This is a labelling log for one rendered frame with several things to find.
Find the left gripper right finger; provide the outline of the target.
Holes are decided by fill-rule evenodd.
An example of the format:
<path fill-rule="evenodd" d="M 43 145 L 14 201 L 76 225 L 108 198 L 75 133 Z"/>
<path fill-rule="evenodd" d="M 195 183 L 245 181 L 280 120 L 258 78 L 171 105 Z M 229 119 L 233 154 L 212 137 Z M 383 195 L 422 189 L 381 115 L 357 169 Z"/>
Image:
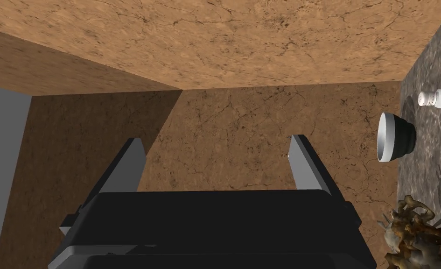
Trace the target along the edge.
<path fill-rule="evenodd" d="M 313 146 L 304 135 L 292 135 L 288 151 L 296 189 L 323 190 L 340 202 L 345 202 L 333 177 L 329 174 Z"/>

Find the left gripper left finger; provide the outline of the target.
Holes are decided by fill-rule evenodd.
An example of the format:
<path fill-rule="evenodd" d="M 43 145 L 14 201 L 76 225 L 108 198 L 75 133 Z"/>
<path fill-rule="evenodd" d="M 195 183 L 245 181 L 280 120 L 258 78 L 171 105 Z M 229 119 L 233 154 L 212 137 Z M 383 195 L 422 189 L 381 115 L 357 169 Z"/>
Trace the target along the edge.
<path fill-rule="evenodd" d="M 82 204 L 102 192 L 136 192 L 146 165 L 146 153 L 140 138 L 128 138 Z"/>

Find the black and white bowl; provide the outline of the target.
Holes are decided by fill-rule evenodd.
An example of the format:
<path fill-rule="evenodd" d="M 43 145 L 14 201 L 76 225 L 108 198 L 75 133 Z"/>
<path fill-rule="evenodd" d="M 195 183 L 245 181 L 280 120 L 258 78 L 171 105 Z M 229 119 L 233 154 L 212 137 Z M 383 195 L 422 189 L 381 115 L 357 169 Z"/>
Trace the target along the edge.
<path fill-rule="evenodd" d="M 382 163 L 413 152 L 416 144 L 415 126 L 392 113 L 381 113 L 377 133 L 377 157 Z"/>

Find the brown gnarled root figure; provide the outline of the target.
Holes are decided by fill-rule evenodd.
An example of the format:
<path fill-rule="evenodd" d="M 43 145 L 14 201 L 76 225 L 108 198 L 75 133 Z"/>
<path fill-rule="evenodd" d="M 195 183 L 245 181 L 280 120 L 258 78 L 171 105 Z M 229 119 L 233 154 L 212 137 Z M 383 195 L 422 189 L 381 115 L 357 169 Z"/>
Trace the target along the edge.
<path fill-rule="evenodd" d="M 378 225 L 391 253 L 385 255 L 387 269 L 441 269 L 441 219 L 431 225 L 435 213 L 406 195 L 391 217 Z"/>

